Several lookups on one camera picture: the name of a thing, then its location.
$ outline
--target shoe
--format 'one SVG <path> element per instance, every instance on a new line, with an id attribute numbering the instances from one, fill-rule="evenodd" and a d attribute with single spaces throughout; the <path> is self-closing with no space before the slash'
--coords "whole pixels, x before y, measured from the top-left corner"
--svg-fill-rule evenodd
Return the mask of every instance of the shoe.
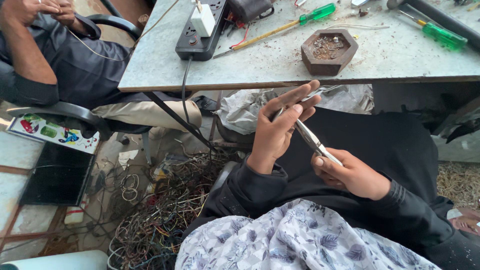
<path id="1" fill-rule="evenodd" d="M 192 98 L 192 101 L 197 104 L 200 111 L 215 111 L 216 110 L 216 101 L 206 96 L 198 96 Z"/>

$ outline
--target floral scarf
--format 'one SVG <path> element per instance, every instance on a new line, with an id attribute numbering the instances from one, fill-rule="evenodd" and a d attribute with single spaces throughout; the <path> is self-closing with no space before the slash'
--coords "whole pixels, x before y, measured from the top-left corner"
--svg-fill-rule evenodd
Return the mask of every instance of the floral scarf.
<path id="1" fill-rule="evenodd" d="M 200 226 L 183 241 L 175 269 L 439 268 L 398 243 L 350 227 L 333 210 L 296 199 L 255 220 L 228 216 Z"/>

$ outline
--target phone charger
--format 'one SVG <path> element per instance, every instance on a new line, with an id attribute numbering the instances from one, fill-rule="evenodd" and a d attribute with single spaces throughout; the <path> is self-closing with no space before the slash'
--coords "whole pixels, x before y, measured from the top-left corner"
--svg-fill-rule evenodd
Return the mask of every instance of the phone charger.
<path id="1" fill-rule="evenodd" d="M 202 12 L 195 8 L 190 19 L 200 37 L 210 37 L 215 28 L 215 18 L 208 4 L 202 5 Z"/>

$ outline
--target power strip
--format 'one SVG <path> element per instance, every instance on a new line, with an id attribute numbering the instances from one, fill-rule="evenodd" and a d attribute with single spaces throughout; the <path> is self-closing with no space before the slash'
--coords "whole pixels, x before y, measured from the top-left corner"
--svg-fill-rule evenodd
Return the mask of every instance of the power strip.
<path id="1" fill-rule="evenodd" d="M 215 47 L 220 39 L 223 26 L 225 25 L 225 18 L 228 15 L 230 8 L 227 0 L 203 0 L 202 4 L 208 4 L 215 18 L 215 27 L 210 37 L 198 37 L 197 31 L 190 22 L 193 10 L 188 17 L 188 21 L 183 29 L 182 34 L 177 42 L 175 51 L 182 60 L 188 60 L 192 55 L 194 61 L 207 61 L 213 57 Z"/>

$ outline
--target beige trousers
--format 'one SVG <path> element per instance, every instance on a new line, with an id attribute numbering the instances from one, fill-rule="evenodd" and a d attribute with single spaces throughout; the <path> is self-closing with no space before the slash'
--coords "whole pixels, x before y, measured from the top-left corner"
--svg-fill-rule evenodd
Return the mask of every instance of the beige trousers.
<path id="1" fill-rule="evenodd" d="M 187 121 L 181 101 L 165 101 L 165 104 Z M 200 114 L 197 104 L 191 100 L 187 100 L 185 101 L 185 105 L 190 123 L 200 128 L 202 126 L 202 115 Z M 187 131 L 153 101 L 132 101 L 128 103 L 110 104 L 97 107 L 93 109 L 92 112 L 102 118 L 118 120 L 125 123 Z"/>

